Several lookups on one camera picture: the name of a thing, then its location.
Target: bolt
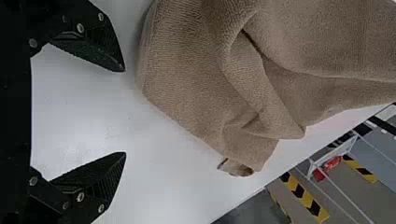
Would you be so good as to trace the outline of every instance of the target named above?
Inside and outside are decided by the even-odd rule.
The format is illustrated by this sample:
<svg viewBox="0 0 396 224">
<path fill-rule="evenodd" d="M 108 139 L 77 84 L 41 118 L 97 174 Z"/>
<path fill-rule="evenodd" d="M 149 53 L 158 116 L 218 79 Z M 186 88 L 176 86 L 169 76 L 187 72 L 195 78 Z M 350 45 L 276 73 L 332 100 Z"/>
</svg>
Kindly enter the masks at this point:
<svg viewBox="0 0 396 224">
<path fill-rule="evenodd" d="M 77 196 L 77 202 L 81 203 L 82 201 L 84 201 L 84 198 L 85 198 L 84 192 L 80 192 Z"/>
<path fill-rule="evenodd" d="M 38 46 L 37 41 L 33 38 L 29 39 L 29 45 L 30 45 L 30 47 L 32 47 L 34 49 L 37 48 L 37 46 Z"/>
<path fill-rule="evenodd" d="M 70 203 L 69 202 L 65 202 L 64 205 L 62 206 L 63 210 L 66 210 L 67 208 L 69 208 Z"/>
<path fill-rule="evenodd" d="M 68 22 L 68 19 L 67 19 L 67 17 L 65 15 L 62 16 L 62 21 L 63 22 Z"/>
<path fill-rule="evenodd" d="M 77 30 L 78 30 L 79 33 L 82 34 L 82 33 L 84 33 L 85 28 L 84 28 L 84 26 L 81 23 L 79 23 L 79 24 L 77 24 Z"/>
<path fill-rule="evenodd" d="M 37 182 L 38 182 L 38 178 L 37 178 L 37 176 L 32 176 L 32 178 L 30 178 L 30 180 L 29 180 L 29 185 L 32 187 L 32 186 L 35 186 L 36 184 L 37 184 Z"/>
<path fill-rule="evenodd" d="M 105 20 L 105 15 L 103 15 L 102 12 L 99 12 L 98 18 L 99 18 L 99 21 L 104 21 Z"/>
<path fill-rule="evenodd" d="M 101 205 L 99 206 L 99 208 L 98 208 L 98 212 L 99 212 L 99 213 L 103 213 L 103 211 L 105 211 L 105 205 L 104 205 L 104 204 L 101 204 Z"/>
</svg>

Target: hazard stripe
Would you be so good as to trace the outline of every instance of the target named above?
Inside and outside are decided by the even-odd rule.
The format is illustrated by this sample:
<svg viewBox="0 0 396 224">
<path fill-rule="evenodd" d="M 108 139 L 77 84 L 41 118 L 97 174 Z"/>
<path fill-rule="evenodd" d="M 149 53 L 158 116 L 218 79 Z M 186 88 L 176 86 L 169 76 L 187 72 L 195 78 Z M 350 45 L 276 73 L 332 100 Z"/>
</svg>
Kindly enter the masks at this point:
<svg viewBox="0 0 396 224">
<path fill-rule="evenodd" d="M 358 172 L 368 182 L 374 184 L 378 180 L 375 175 L 366 168 L 361 167 L 357 161 L 353 160 L 347 154 L 343 156 L 343 160 L 350 168 Z"/>
<path fill-rule="evenodd" d="M 394 127 L 393 125 L 385 122 L 382 119 L 379 119 L 376 116 L 372 116 L 369 118 L 369 120 L 374 123 L 376 126 L 382 128 L 383 130 L 386 130 L 388 133 L 391 133 L 393 135 L 396 135 L 396 127 Z"/>
<path fill-rule="evenodd" d="M 282 207 L 282 205 L 280 205 L 280 203 L 277 201 L 277 199 L 274 197 L 274 195 L 270 191 L 268 191 L 268 194 L 271 196 L 271 198 L 273 199 L 274 203 L 276 203 L 276 205 L 280 208 L 280 210 L 282 210 L 283 214 L 285 214 L 285 216 L 288 218 L 288 220 L 290 221 L 290 224 L 294 224 L 294 222 L 293 222 L 293 220 L 291 220 L 291 217 L 289 216 L 289 214 Z"/>
<path fill-rule="evenodd" d="M 353 131 L 357 132 L 360 136 L 364 136 L 372 130 L 373 130 L 372 128 L 365 125 L 364 123 L 361 123 L 360 125 L 358 125 L 353 129 Z"/>
<path fill-rule="evenodd" d="M 280 177 L 283 184 L 294 194 L 300 203 L 311 213 L 318 223 L 322 223 L 330 217 L 329 213 L 320 204 L 315 201 L 314 197 L 305 190 L 298 182 L 294 175 L 286 172 Z"/>
</svg>

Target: white table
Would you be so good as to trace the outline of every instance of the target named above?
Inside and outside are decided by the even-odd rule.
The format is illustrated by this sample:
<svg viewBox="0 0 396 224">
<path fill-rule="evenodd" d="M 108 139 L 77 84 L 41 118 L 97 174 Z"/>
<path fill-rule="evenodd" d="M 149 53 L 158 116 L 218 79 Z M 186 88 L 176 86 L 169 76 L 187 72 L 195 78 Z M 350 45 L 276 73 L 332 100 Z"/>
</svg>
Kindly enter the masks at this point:
<svg viewBox="0 0 396 224">
<path fill-rule="evenodd" d="M 127 64 L 114 74 L 45 47 L 33 62 L 32 164 L 52 179 L 115 151 L 128 154 L 110 209 L 95 223 L 206 224 L 383 106 L 347 111 L 281 141 L 262 172 L 235 178 L 221 156 L 166 119 L 133 89 L 134 57 L 149 2 L 96 1 L 113 21 Z"/>
</svg>

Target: red object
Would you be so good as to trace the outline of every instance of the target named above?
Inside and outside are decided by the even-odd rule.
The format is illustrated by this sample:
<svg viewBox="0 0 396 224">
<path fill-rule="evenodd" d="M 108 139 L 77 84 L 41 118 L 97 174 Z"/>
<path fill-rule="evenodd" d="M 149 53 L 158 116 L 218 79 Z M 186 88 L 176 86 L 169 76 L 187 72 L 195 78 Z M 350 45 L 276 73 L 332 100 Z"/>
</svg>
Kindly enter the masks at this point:
<svg viewBox="0 0 396 224">
<path fill-rule="evenodd" d="M 314 170 L 314 178 L 317 180 L 317 182 L 320 182 L 326 178 L 325 175 L 323 175 L 320 170 L 316 169 Z"/>
<path fill-rule="evenodd" d="M 328 175 L 329 172 L 330 172 L 330 170 L 331 170 L 332 168 L 336 167 L 336 166 L 340 163 L 340 161 L 341 161 L 341 157 L 340 157 L 340 156 L 334 157 L 334 158 L 332 158 L 331 160 L 326 161 L 326 162 L 322 165 L 321 168 L 323 169 L 324 173 L 325 173 L 326 175 Z M 324 179 L 326 178 L 326 176 L 325 176 L 320 170 L 318 170 L 318 169 L 316 169 L 316 170 L 314 171 L 313 175 L 314 175 L 314 178 L 315 178 L 318 182 L 320 182 L 320 181 L 322 181 L 322 180 L 324 180 Z"/>
</svg>

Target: beige knit sweater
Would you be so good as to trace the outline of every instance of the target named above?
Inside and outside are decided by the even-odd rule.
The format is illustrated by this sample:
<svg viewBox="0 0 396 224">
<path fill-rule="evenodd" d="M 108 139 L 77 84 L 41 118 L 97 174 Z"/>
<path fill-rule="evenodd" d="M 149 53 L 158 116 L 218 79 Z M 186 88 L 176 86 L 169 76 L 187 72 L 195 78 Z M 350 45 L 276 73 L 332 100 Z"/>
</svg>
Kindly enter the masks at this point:
<svg viewBox="0 0 396 224">
<path fill-rule="evenodd" d="M 396 100 L 396 4 L 158 0 L 136 81 L 227 158 L 221 170 L 251 175 L 278 139 L 301 138 L 305 126 L 345 109 Z"/>
</svg>

